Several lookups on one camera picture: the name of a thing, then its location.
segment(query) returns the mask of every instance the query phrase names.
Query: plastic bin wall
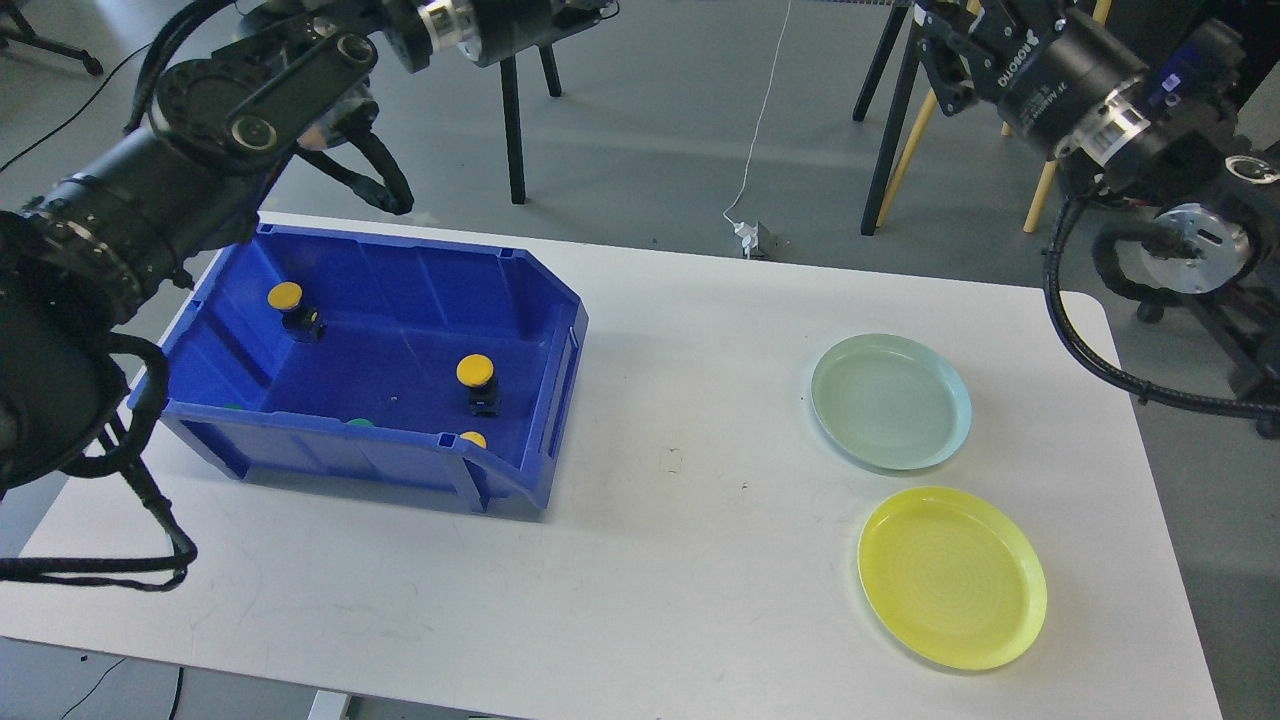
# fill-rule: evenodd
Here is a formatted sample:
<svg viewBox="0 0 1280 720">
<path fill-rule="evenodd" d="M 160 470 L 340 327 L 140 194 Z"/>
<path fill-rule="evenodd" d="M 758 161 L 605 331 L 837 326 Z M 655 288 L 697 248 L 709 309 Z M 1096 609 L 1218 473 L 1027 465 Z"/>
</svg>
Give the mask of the plastic bin wall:
<svg viewBox="0 0 1280 720">
<path fill-rule="evenodd" d="M 282 281 L 320 311 L 320 342 L 282 328 L 266 302 Z M 453 492 L 474 511 L 547 507 L 586 324 L 522 250 L 262 225 L 221 252 L 164 342 L 163 420 L 234 478 L 271 468 Z M 472 352 L 494 361 L 497 418 L 472 416 L 456 378 Z"/>
</svg>

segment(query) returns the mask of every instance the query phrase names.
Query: yellow cap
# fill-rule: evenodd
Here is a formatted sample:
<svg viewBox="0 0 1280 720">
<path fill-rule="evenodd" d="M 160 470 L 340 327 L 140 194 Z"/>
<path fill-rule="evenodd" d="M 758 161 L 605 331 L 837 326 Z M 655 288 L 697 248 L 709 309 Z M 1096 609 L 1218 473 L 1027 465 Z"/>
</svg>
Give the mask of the yellow cap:
<svg viewBox="0 0 1280 720">
<path fill-rule="evenodd" d="M 266 302 L 282 313 L 288 313 L 302 304 L 302 286 L 293 282 L 283 282 L 266 293 Z"/>
<path fill-rule="evenodd" d="M 467 387 L 483 387 L 493 379 L 493 360 L 485 355 L 467 355 L 458 363 L 458 382 Z"/>
<path fill-rule="evenodd" d="M 486 450 L 489 448 L 489 441 L 484 439 L 484 436 L 480 434 L 480 433 L 477 433 L 477 432 L 475 432 L 475 430 L 467 430 L 467 432 L 462 433 L 458 437 L 462 438 L 462 439 L 470 439 L 471 442 L 474 442 L 474 443 L 476 443 L 480 447 L 484 447 Z"/>
</svg>

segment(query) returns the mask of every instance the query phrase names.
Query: white table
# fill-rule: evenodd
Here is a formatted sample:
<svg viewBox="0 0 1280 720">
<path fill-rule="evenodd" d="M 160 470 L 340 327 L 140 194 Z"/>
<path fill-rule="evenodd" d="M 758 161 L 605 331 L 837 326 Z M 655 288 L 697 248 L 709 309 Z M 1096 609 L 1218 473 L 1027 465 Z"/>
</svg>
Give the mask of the white table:
<svg viewBox="0 0 1280 720">
<path fill-rule="evenodd" d="M 1219 717 L 1128 397 L 1059 346 L 1038 291 L 273 215 L 526 247 L 591 315 L 538 520 L 238 484 L 166 430 L 146 454 L 200 544 L 169 594 L 0 585 L 0 634 L 547 720 Z M 1102 310 L 1069 299 L 1114 359 Z M 818 357 L 869 332 L 955 364 L 943 466 L 884 477 L 823 436 Z M 872 509 L 977 493 L 1048 578 L 1021 659 L 940 670 L 852 571 Z M 72 480 L 26 553 L 164 552 L 122 482 Z"/>
</svg>

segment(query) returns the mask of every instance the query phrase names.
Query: gray floor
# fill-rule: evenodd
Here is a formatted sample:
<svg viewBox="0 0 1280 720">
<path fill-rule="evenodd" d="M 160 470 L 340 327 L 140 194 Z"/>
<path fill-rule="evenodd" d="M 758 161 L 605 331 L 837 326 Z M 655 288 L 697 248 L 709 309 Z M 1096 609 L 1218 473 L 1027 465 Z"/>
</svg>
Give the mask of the gray floor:
<svg viewBox="0 0 1280 720">
<path fill-rule="evenodd" d="M 88 46 L 108 68 L 179 5 L 23 4 L 38 29 Z M 741 183 L 783 12 L 778 0 L 631 0 L 616 20 L 557 46 L 566 86 L 558 100 L 544 92 L 536 56 L 522 55 L 531 200 L 521 208 L 507 197 L 497 69 L 451 53 L 408 76 L 387 51 L 374 76 L 383 105 L 376 129 L 415 188 L 415 213 L 385 217 L 300 164 L 266 208 L 731 255 L 735 238 L 721 210 Z M 1037 284 L 1044 237 L 1020 225 L 1039 161 L 1000 137 L 989 108 L 937 119 L 887 227 L 874 238 L 858 234 L 888 94 L 865 124 L 850 123 L 849 109 L 883 18 L 883 8 L 795 3 L 750 183 L 732 214 L 774 231 L 785 241 L 780 261 Z M 220 15 L 188 54 L 224 42 L 234 20 L 234 13 Z M 129 70 L 84 117 L 0 176 L 0 208 L 18 206 L 118 140 Z M 1258 142 L 1280 135 L 1276 85 L 1245 109 Z M 69 115 L 95 86 L 73 61 L 0 51 L 0 159 Z M 1097 222 L 1088 220 L 1082 237 Z M 1087 254 L 1068 265 L 1070 287 L 1106 305 L 1130 370 L 1226 392 L 1226 361 L 1192 320 L 1171 313 L 1158 327 L 1142 325 L 1132 304 L 1102 290 Z M 164 293 L 134 329 L 159 334 L 179 299 Z M 1258 439 L 1244 421 L 1135 411 L 1224 715 L 1280 717 L 1280 443 Z M 5 498 L 0 551 L 20 548 L 59 488 L 58 478 L 46 478 Z M 56 717 L 111 662 L 0 641 L 0 717 Z M 72 717 L 163 717 L 173 683 L 172 667 L 125 661 Z M 301 719 L 310 701 L 306 688 L 192 671 L 178 717 Z M 458 715 L 369 701 L 360 716 Z"/>
</svg>

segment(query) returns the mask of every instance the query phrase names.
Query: plate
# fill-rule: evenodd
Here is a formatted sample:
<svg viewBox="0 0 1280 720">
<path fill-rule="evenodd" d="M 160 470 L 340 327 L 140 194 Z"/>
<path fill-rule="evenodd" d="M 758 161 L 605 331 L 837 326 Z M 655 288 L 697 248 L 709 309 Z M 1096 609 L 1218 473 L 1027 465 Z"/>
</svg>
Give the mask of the plate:
<svg viewBox="0 0 1280 720">
<path fill-rule="evenodd" d="M 913 488 L 881 503 L 858 541 L 858 577 L 888 632 L 947 667 L 1011 662 L 1044 624 L 1044 570 L 1027 536 L 957 489 Z"/>
<path fill-rule="evenodd" d="M 960 373 L 928 347 L 893 334 L 851 337 L 813 372 L 813 407 L 827 434 L 876 469 L 919 470 L 964 445 L 973 404 Z"/>
</svg>

